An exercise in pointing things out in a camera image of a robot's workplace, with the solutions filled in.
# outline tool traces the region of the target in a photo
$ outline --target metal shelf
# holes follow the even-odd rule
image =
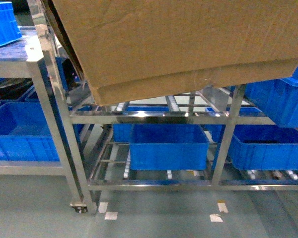
[[[49,129],[56,145],[60,162],[0,161],[0,175],[49,175],[66,176],[72,193],[71,206],[85,206],[83,195],[76,179],[76,171],[67,149],[66,138],[56,116],[51,84],[47,81],[41,44],[34,27],[21,27],[22,38],[0,47],[0,77],[32,78]]]
[[[64,176],[61,162],[0,161],[0,175]]]
[[[41,5],[38,6],[38,9],[40,13],[44,12]],[[33,18],[37,17],[36,12],[32,11],[31,13]],[[106,107],[96,106],[92,112],[80,112],[76,110],[69,112],[66,100],[67,94],[62,87],[58,69],[55,67],[54,56],[57,55],[57,50],[54,47],[54,33],[47,18],[42,19],[40,25],[36,25],[36,30],[42,46],[49,79],[53,85],[53,93],[60,111],[60,117],[75,165],[77,178],[84,194],[84,202],[90,212],[96,212],[94,205],[95,202],[98,202],[99,193],[102,190],[298,190],[298,179],[292,179],[287,175],[278,179],[272,179],[270,172],[267,172],[269,173],[268,176],[267,173],[260,173],[260,176],[258,174],[251,174],[249,178],[246,177],[241,180],[223,178],[225,174],[223,171],[229,166],[227,152],[235,125],[274,124],[262,113],[239,115],[240,107],[244,100],[245,85],[236,86],[233,93],[225,89],[205,88],[197,92],[180,94],[178,96],[189,97],[189,104],[184,105],[177,104],[174,96],[166,96],[166,105],[169,107],[169,112],[127,112],[125,109],[129,102],[115,105],[115,110],[110,110],[110,107],[114,106],[110,105]],[[34,80],[36,85],[43,86],[37,87],[38,93],[44,91],[44,84],[40,82],[42,79],[37,77]],[[205,104],[197,104],[195,107],[196,96],[203,98],[215,112],[196,112],[194,108],[207,106]],[[47,104],[51,103],[51,101],[41,101],[41,103]],[[228,106],[230,106],[229,112],[223,112]],[[182,112],[181,107],[188,107],[188,110]],[[91,156],[88,158],[84,157],[82,153],[83,148],[75,139],[73,124],[78,123],[104,124],[103,132],[96,142],[94,149],[90,152]],[[139,172],[129,169],[130,157],[128,154],[124,158],[119,158],[119,160],[112,158],[112,151],[118,146],[111,139],[113,131],[110,124],[114,123],[224,124],[225,130],[222,142],[218,144],[219,153],[214,170],[210,166],[212,160],[209,158],[208,169],[205,171],[195,171],[194,173],[199,176],[194,180],[177,179],[176,172],[173,171],[163,172],[162,180],[151,180],[137,179]],[[111,175],[114,175],[114,178],[107,179],[107,170],[111,164],[122,165],[121,171],[111,171]]]

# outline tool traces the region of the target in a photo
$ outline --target tape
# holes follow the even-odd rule
[[[117,220],[118,212],[106,212],[105,220]]]
[[[226,207],[226,204],[225,204],[224,200],[218,200],[218,207],[219,207],[220,212],[228,213],[228,209]]]
[[[210,219],[211,219],[211,222],[223,222],[219,214],[211,214]]]
[[[98,207],[99,213],[105,213],[107,211],[108,202],[100,202]]]

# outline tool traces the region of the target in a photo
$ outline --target tape on floor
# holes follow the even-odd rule
[[[99,213],[105,213],[107,211],[108,202],[100,202],[98,207]]]
[[[210,219],[211,219],[211,222],[223,222],[219,214],[211,214]]]
[[[118,212],[106,212],[105,220],[117,220]]]
[[[225,204],[224,200],[218,200],[218,207],[219,207],[220,212],[228,213],[228,209],[226,207],[226,204]]]

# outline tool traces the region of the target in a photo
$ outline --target steel bar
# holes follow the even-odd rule
[[[177,95],[174,95],[175,97],[191,97],[191,94],[188,93],[188,94],[184,94],[184,93],[181,93],[181,94],[177,94]]]
[[[94,128],[93,124],[86,124],[84,125],[83,129],[81,130],[79,134],[79,140],[80,140],[80,149],[83,151],[85,149],[85,146],[88,142],[88,139],[90,137],[90,134]]]
[[[127,109],[129,102],[119,103],[115,109],[116,112],[123,112]]]
[[[195,92],[191,92],[190,93],[190,99],[189,99],[189,109],[188,109],[188,112],[193,112],[194,102],[195,102]]]
[[[223,167],[227,157],[227,152],[235,129],[236,118],[239,115],[239,110],[243,101],[245,88],[246,88],[245,84],[240,85],[240,86],[237,86],[234,91],[232,105],[229,110],[228,120],[226,121],[226,124],[225,124],[225,130],[224,130],[222,142],[220,145],[217,164],[212,177],[212,185],[218,185],[221,180]]]
[[[165,99],[167,101],[168,107],[169,107],[169,111],[171,112],[179,112],[179,106],[177,104],[177,101],[175,100],[174,96],[170,95],[170,96],[165,96]]]
[[[213,186],[210,180],[94,180],[90,190],[120,191],[186,191],[186,190],[298,190],[298,180],[222,180]]]
[[[225,124],[226,113],[208,112],[85,112],[75,111],[70,116],[73,124],[117,123],[178,123],[178,124]]]
[[[144,103],[139,103],[139,104],[136,104],[136,103],[132,103],[132,104],[129,104],[129,106],[131,107],[147,107],[147,106],[156,106],[156,107],[166,107],[167,104],[164,104],[164,103],[157,103],[157,104],[153,104],[153,103],[148,103],[148,104],[144,104]],[[193,106],[193,107],[196,107],[196,108],[206,108],[206,107],[209,107],[210,105],[209,104],[194,104],[194,105],[190,105],[190,104],[178,104],[179,107],[190,107],[190,106]]]
[[[124,179],[127,179],[129,177],[129,171],[130,171],[130,150],[128,151],[125,171],[124,171]]]
[[[116,160],[101,160],[101,163],[112,163],[112,164],[125,164],[125,161],[116,161]]]
[[[97,146],[97,150],[99,150],[99,153],[97,155],[97,159],[95,161],[95,165],[94,168],[91,170],[90,175],[89,175],[89,179],[93,179],[95,177],[95,174],[97,173],[97,170],[100,166],[100,161],[102,160],[105,151],[107,150],[107,146],[112,146],[111,144],[108,144],[111,139],[113,137],[113,130],[109,130],[109,133],[106,135],[106,137],[104,137],[102,140],[104,141],[103,143],[99,144],[99,146]]]
[[[64,176],[66,172],[60,162],[0,161],[0,175]]]
[[[197,94],[199,94],[201,98],[213,108],[214,111],[226,111],[229,95],[220,89],[214,87],[205,87],[204,89],[197,91]]]

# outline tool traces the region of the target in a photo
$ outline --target blue table surface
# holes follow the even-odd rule
[[[22,38],[0,47],[0,61],[27,61],[43,57],[34,27],[21,27]]]

